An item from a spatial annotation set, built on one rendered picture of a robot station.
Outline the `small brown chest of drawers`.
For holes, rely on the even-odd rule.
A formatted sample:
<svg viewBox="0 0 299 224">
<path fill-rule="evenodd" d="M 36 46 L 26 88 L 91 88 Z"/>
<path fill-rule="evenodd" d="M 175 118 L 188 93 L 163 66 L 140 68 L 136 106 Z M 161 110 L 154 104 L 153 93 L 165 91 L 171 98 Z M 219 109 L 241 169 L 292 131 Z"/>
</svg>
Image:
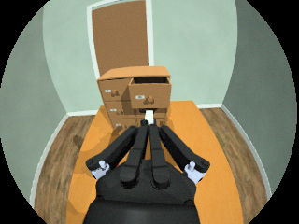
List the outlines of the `small brown chest of drawers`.
<svg viewBox="0 0 299 224">
<path fill-rule="evenodd" d="M 116 68 L 116 69 L 110 69 L 105 74 L 103 74 L 101 77 L 96 79 L 97 85 L 107 112 L 107 108 L 105 105 L 105 102 L 110 101 L 131 101 L 131 99 L 127 100 L 108 100 L 104 101 L 102 92 L 100 90 L 99 81 L 100 80 L 107 80 L 107 79 L 114 79 L 114 78 L 124 78 L 129 77 L 130 81 L 132 77 L 168 77 L 170 80 L 170 74 L 165 68 L 165 66 L 133 66 L 133 67 L 123 67 L 123 68 Z M 110 118 L 109 114 L 107 112 L 108 118 L 110 119 L 135 119 L 136 120 L 136 126 L 138 127 L 137 119 L 144 119 L 144 118 L 138 118 L 136 116 L 136 110 L 135 110 L 135 118 Z M 110 123 L 112 125 L 112 122 L 110 120 Z M 114 127 L 112 125 L 112 128 L 114 130 Z M 114 130 L 115 131 L 115 130 Z"/>
</svg>

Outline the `dark brown drawer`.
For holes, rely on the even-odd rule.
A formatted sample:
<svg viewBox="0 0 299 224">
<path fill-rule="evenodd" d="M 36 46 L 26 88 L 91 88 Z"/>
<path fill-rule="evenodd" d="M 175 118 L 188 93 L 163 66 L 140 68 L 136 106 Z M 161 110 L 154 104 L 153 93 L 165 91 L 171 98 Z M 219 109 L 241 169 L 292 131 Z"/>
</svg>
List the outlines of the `dark brown drawer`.
<svg viewBox="0 0 299 224">
<path fill-rule="evenodd" d="M 144 118 L 146 116 L 147 110 L 153 110 L 154 118 L 163 118 L 165 117 L 166 108 L 136 108 L 136 115 L 138 118 Z"/>
<path fill-rule="evenodd" d="M 138 127 L 140 127 L 140 120 L 142 119 L 137 119 Z M 164 118 L 157 118 L 156 123 L 158 127 L 161 127 L 162 125 L 164 125 Z"/>
<path fill-rule="evenodd" d="M 125 131 L 132 125 L 136 126 L 135 119 L 110 119 L 115 131 Z"/>
<path fill-rule="evenodd" d="M 99 86 L 104 101 L 108 100 L 127 100 L 130 98 L 129 92 L 130 78 L 115 78 L 100 80 Z"/>
<path fill-rule="evenodd" d="M 169 108 L 172 84 L 168 77 L 132 77 L 128 86 L 132 108 Z"/>
<path fill-rule="evenodd" d="M 110 118 L 135 118 L 131 101 L 105 102 L 105 105 Z"/>
</svg>

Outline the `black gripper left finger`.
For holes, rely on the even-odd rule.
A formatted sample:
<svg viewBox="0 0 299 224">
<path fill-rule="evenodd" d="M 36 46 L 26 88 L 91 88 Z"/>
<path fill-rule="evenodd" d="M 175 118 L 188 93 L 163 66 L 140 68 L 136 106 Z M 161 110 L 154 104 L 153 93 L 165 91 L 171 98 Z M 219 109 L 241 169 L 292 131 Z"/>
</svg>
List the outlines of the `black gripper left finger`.
<svg viewBox="0 0 299 224">
<path fill-rule="evenodd" d="M 135 125 L 127 128 L 101 153 L 86 160 L 85 164 L 95 179 L 112 171 L 128 153 L 121 168 L 120 179 L 124 186 L 130 187 L 136 182 L 141 159 L 145 159 L 149 132 L 150 111 L 140 120 L 140 128 Z M 133 147 L 132 149 L 130 149 Z"/>
</svg>

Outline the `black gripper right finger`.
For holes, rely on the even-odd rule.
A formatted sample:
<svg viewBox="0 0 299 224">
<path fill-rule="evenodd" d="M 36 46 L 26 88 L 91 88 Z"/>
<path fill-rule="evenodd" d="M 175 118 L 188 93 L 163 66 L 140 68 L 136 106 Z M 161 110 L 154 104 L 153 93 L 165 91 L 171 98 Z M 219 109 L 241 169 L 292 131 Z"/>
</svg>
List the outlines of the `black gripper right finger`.
<svg viewBox="0 0 299 224">
<path fill-rule="evenodd" d="M 153 110 L 149 111 L 149 140 L 153 183 L 158 188 L 167 186 L 170 178 L 161 141 L 179 169 L 195 184 L 203 179 L 210 167 L 209 161 L 196 155 L 167 125 L 158 127 Z"/>
</svg>

